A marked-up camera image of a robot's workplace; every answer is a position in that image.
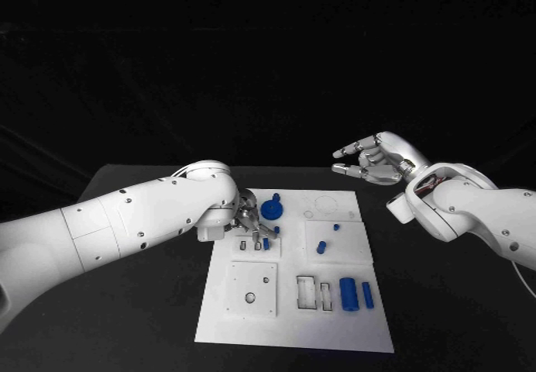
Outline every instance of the blue object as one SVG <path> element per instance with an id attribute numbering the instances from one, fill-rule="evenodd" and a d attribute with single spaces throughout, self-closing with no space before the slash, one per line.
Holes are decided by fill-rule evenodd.
<path id="1" fill-rule="evenodd" d="M 369 282 L 364 282 L 364 295 L 365 295 L 365 303 L 366 303 L 366 308 L 375 308 L 375 302 L 372 301 L 372 293 L 371 293 L 371 286 Z"/>
<path id="2" fill-rule="evenodd" d="M 358 290 L 355 288 L 355 279 L 352 277 L 343 277 L 339 280 L 339 286 L 343 310 L 346 312 L 356 312 L 361 309 L 361 303 L 358 302 Z"/>
<path id="3" fill-rule="evenodd" d="M 267 200 L 261 206 L 261 214 L 266 219 L 279 219 L 283 215 L 283 204 L 280 203 L 280 194 L 274 193 L 271 200 Z"/>
<path id="4" fill-rule="evenodd" d="M 317 252 L 319 254 L 325 254 L 325 252 L 326 252 L 326 242 L 325 242 L 325 241 L 322 241 L 322 242 L 319 243 L 319 248 L 316 249 L 316 252 Z"/>

